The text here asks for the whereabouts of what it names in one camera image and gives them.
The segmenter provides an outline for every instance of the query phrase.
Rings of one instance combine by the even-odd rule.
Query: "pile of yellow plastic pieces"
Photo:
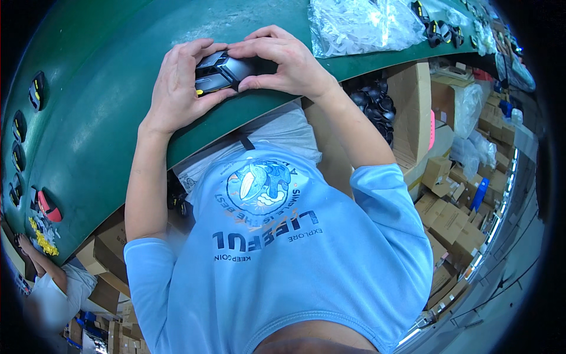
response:
[[[29,224],[36,232],[37,243],[43,248],[43,251],[49,255],[59,255],[59,250],[57,247],[50,244],[46,239],[45,236],[37,229],[37,223],[31,217],[28,218]]]

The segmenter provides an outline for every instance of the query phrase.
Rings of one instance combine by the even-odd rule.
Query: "green tabletop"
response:
[[[445,0],[471,16],[457,1]],[[15,75],[2,125],[3,210],[14,232],[33,235],[27,222],[29,187],[46,189],[63,220],[54,224],[63,263],[126,198],[138,124],[151,103],[163,55],[177,43],[200,37],[240,41],[250,32],[277,24],[309,47],[308,0],[59,0],[33,36]],[[458,52],[471,52],[469,35]],[[381,52],[320,60],[338,80],[421,58],[456,53],[451,44],[431,49],[426,42],[401,52]],[[45,73],[45,108],[34,114],[28,86]],[[222,103],[169,145],[167,165],[188,155],[294,96],[249,91]],[[8,197],[15,173],[11,162],[12,116],[27,122],[22,144],[24,195],[19,208]]]

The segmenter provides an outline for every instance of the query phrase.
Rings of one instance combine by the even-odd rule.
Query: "blue t-shirt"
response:
[[[360,167],[350,184],[355,201],[265,143],[211,165],[178,258],[157,238],[124,248],[151,352],[249,354],[315,319],[392,352],[428,299],[432,250],[397,165]]]

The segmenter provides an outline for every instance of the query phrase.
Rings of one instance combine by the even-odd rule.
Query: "person in white shirt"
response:
[[[26,301],[26,312],[43,334],[58,333],[91,295],[96,278],[71,264],[58,267],[36,250],[24,234],[16,237],[37,271],[35,285]]]

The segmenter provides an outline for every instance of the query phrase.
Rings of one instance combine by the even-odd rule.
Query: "pink object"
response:
[[[428,143],[428,149],[432,149],[434,145],[434,111],[430,110],[430,142]]]

